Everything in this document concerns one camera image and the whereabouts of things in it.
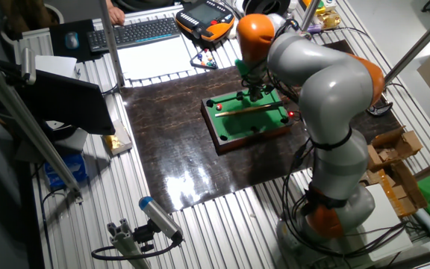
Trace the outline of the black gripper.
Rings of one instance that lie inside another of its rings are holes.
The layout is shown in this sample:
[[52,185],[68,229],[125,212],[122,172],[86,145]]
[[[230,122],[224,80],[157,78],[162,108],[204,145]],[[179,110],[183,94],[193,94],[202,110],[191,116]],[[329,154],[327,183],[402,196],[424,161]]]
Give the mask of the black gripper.
[[265,86],[265,72],[261,72],[260,70],[255,70],[252,72],[248,72],[243,75],[243,86],[248,89],[258,89],[258,93],[256,90],[250,90],[250,101],[256,102],[258,100],[263,99],[263,92]]

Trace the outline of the person hand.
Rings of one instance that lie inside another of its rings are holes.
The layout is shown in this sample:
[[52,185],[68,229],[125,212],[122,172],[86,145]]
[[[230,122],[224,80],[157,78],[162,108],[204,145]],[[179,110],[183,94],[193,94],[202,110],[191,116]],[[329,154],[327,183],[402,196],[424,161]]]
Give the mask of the person hand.
[[125,14],[118,7],[110,6],[107,8],[112,25],[124,25]]

